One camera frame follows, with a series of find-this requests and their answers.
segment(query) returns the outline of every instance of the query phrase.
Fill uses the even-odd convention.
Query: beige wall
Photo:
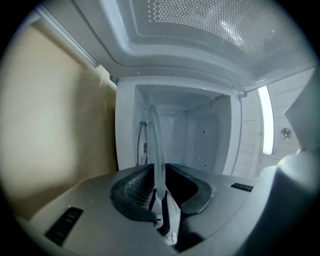
[[[0,181],[29,219],[71,186],[117,169],[116,86],[41,21],[0,69]]]

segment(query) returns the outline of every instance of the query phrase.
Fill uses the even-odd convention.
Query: black vent slot
[[[240,184],[240,183],[234,183],[230,187],[238,189],[238,190],[247,191],[247,192],[251,192],[252,189],[254,188],[253,186],[248,186],[248,185],[244,185],[244,184]]]
[[[82,209],[70,207],[45,233],[45,236],[61,246],[83,212]]]

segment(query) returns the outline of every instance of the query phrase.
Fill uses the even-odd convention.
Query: black rectangular slot
[[[83,212],[84,210],[80,208],[68,208],[45,233],[45,236],[58,246],[61,246]]]
[[[230,187],[238,189],[238,190],[247,191],[247,192],[251,192],[252,189],[254,188],[253,186],[248,186],[248,185],[244,185],[244,184],[240,184],[240,183],[234,183]]]

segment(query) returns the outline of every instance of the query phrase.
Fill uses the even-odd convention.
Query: perforated door mesh
[[[253,56],[291,22],[271,0],[146,0],[148,22],[215,34]]]

